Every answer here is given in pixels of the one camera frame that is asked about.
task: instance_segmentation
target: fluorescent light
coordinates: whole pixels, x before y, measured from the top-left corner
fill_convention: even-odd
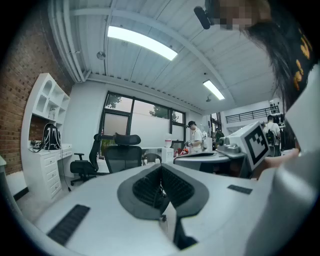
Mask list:
[[[145,47],[157,54],[162,55],[170,61],[172,61],[178,54],[174,50],[171,50],[169,47],[151,39],[150,37],[116,26],[109,26],[108,37],[121,39]]]
[[[225,98],[210,80],[203,82],[203,85],[207,87],[219,100],[223,100]]]

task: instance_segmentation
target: white bookshelf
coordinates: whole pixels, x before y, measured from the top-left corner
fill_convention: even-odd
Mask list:
[[[60,88],[49,73],[42,73],[36,80],[32,92],[35,91],[35,101],[32,114],[53,123],[62,134],[63,123],[70,97]]]
[[[39,199],[53,200],[61,190],[58,161],[72,155],[72,148],[64,150],[29,150],[29,132],[32,116],[54,124],[62,137],[70,97],[60,88],[49,73],[38,76],[24,110],[21,129],[21,161],[28,189]]]

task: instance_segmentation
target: mesh chair back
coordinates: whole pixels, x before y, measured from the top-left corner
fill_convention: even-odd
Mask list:
[[[139,146],[108,146],[104,151],[104,159],[110,173],[121,172],[141,166],[142,149]]]
[[[99,170],[99,166],[97,163],[97,154],[100,150],[100,144],[101,144],[101,134],[94,135],[94,142],[89,154],[89,161],[94,167],[95,171],[97,172]]]

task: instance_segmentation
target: black backpack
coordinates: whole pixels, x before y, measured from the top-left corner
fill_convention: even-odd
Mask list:
[[[43,129],[42,144],[44,150],[60,150],[61,138],[57,127],[52,123],[47,123]]]
[[[269,129],[269,131],[265,134],[266,139],[269,143],[269,145],[274,145],[275,144],[275,135],[274,133]]]

